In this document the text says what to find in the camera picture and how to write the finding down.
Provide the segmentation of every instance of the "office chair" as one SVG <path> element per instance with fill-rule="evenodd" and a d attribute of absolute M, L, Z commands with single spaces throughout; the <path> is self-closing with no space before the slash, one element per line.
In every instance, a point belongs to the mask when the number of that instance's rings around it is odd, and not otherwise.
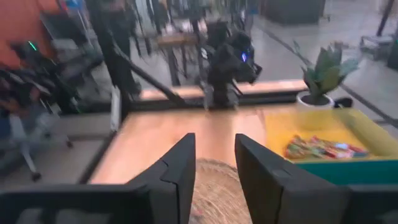
<path fill-rule="evenodd" d="M 3 127 L 8 128 L 3 131 L 0 136 L 0 151 L 18 150 L 31 172 L 32 180 L 35 182 L 41 178 L 40 172 L 37 171 L 33 162 L 31 152 L 38 147 L 54 142 L 54 140 L 62 140 L 69 148 L 73 147 L 72 142 L 67 136 L 52 136 L 50 128 L 59 119 L 55 113 L 49 113 L 42 105 L 32 105 L 28 109 L 29 114 L 21 118 L 15 114 L 9 114 L 1 118 Z"/>

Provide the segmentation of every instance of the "desk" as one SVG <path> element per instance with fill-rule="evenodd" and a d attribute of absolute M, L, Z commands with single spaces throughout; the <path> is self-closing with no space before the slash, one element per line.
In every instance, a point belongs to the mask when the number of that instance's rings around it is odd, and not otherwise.
<path fill-rule="evenodd" d="M 285 80 L 239 85 L 244 93 L 289 91 L 305 88 L 302 80 Z M 200 96 L 197 87 L 174 88 L 182 97 Z M 163 96 L 146 90 L 143 99 Z M 266 142 L 264 116 L 294 110 L 292 105 L 258 105 L 238 110 L 178 110 L 131 113 L 123 123 L 103 160 L 95 170 L 92 184 L 123 184 L 152 165 L 187 133 L 196 134 L 197 158 L 217 159 L 236 166 L 234 138 L 244 133 L 259 143 Z"/>

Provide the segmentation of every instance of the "woven mat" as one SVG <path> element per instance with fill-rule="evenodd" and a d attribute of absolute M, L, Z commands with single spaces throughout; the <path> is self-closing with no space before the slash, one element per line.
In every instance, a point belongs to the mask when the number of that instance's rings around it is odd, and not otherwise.
<path fill-rule="evenodd" d="M 247 224 L 250 214 L 236 168 L 198 159 L 189 224 Z"/>

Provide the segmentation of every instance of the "red wall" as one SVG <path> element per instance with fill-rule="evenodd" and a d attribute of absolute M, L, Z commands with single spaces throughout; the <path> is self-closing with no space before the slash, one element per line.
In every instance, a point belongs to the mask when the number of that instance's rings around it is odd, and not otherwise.
<path fill-rule="evenodd" d="M 0 0 L 0 62 L 19 66 L 19 59 L 8 47 L 10 40 L 33 40 L 44 54 L 52 49 L 40 21 L 40 10 L 57 11 L 56 0 Z"/>

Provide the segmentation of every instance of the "green leaf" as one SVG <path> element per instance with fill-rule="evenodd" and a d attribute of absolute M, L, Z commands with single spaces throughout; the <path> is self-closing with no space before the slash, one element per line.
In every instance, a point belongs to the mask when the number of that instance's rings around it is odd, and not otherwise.
<path fill-rule="evenodd" d="M 340 65 L 340 76 L 341 77 L 345 77 L 348 74 L 350 74 L 351 72 L 357 70 L 359 67 L 360 61 L 356 58 L 350 58 L 346 61 L 344 61 L 341 65 Z"/>
<path fill-rule="evenodd" d="M 333 53 L 330 55 L 331 60 L 333 61 L 334 66 L 341 64 L 341 58 L 343 56 L 343 50 L 341 47 L 337 47 Z"/>
<path fill-rule="evenodd" d="M 323 73 L 324 71 L 328 70 L 328 68 L 334 66 L 333 60 L 329 57 L 329 53 L 324 48 L 321 48 L 321 51 L 318 55 L 317 64 L 315 65 L 315 72 L 316 73 Z"/>
<path fill-rule="evenodd" d="M 333 54 L 333 49 L 331 48 L 331 46 L 328 46 L 328 55 L 329 57 Z"/>
<path fill-rule="evenodd" d="M 329 91 L 334 90 L 340 83 L 339 66 L 331 67 L 324 73 L 324 79 L 322 80 L 320 93 L 326 94 Z"/>
<path fill-rule="evenodd" d="M 304 72 L 304 82 L 305 84 L 308 86 L 308 89 L 310 90 L 310 93 L 312 95 L 318 95 L 319 93 L 319 88 L 317 86 L 317 84 L 315 83 L 314 79 L 313 79 L 313 74 L 315 73 L 315 71 L 311 68 L 308 68 L 307 70 L 305 70 L 304 68 L 302 68 L 303 72 Z"/>

